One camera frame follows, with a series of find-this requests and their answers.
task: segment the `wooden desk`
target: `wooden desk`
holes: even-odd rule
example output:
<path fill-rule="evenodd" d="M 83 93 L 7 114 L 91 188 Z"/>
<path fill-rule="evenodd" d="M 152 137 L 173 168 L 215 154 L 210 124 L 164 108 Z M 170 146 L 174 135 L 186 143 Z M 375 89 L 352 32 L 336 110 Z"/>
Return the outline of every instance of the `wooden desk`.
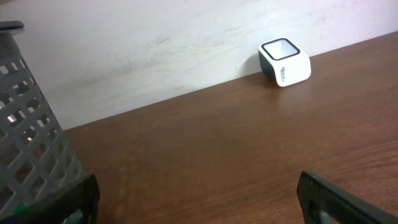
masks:
<path fill-rule="evenodd" d="M 68 130 L 98 223 L 303 223 L 302 170 L 398 215 L 398 32 L 311 61 Z"/>

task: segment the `wood grain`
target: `wood grain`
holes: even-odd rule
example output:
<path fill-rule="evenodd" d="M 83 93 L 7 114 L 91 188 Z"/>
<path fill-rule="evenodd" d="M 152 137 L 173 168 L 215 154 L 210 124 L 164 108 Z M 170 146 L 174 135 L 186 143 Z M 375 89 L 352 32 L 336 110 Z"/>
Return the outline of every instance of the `wood grain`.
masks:
<path fill-rule="evenodd" d="M 303 223 L 302 170 L 398 215 L 397 58 L 395 32 L 67 130 L 98 223 Z"/>

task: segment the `gray plastic basket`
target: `gray plastic basket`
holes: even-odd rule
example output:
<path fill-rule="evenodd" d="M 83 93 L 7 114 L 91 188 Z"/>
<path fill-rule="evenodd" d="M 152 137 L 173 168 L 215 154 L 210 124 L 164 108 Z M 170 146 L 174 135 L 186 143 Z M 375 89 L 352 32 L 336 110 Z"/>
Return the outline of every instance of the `gray plastic basket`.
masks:
<path fill-rule="evenodd" d="M 0 22 L 0 219 L 85 174 L 10 31 Z"/>

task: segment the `black plastic object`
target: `black plastic object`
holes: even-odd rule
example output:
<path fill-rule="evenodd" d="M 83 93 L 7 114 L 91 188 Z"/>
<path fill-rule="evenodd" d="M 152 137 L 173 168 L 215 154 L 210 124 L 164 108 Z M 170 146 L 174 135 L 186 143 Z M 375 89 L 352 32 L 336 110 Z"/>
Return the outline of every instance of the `black plastic object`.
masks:
<path fill-rule="evenodd" d="M 21 21 L 4 21 L 0 22 L 0 32 L 10 32 L 12 30 L 23 29 L 24 24 Z"/>
<path fill-rule="evenodd" d="M 333 223 L 398 223 L 398 218 L 377 208 L 317 175 L 303 171 L 297 196 L 305 224 Z"/>
<path fill-rule="evenodd" d="M 93 224 L 96 223 L 99 199 L 100 190 L 95 176 L 82 177 L 20 213 L 0 221 L 0 224 L 59 224 L 77 210 L 83 213 L 80 223 Z"/>

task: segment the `white device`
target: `white device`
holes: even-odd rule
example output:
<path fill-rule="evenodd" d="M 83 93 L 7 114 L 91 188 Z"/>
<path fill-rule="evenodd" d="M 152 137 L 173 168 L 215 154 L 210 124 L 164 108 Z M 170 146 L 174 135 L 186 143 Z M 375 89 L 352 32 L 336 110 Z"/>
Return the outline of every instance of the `white device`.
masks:
<path fill-rule="evenodd" d="M 259 58 L 262 71 L 280 87 L 304 81 L 311 75 L 310 57 L 286 38 L 261 44 Z"/>

